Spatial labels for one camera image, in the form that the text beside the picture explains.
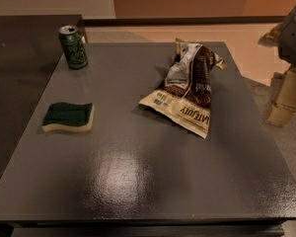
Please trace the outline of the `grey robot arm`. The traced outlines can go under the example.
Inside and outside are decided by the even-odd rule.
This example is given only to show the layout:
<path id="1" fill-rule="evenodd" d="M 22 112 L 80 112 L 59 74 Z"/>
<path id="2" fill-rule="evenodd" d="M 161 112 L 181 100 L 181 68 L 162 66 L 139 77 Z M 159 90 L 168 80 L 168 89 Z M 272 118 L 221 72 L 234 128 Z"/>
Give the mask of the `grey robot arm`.
<path id="1" fill-rule="evenodd" d="M 259 44 L 276 47 L 279 58 L 290 64 L 283 74 L 273 74 L 264 112 L 267 123 L 284 126 L 296 113 L 296 6 L 282 23 L 259 39 Z"/>

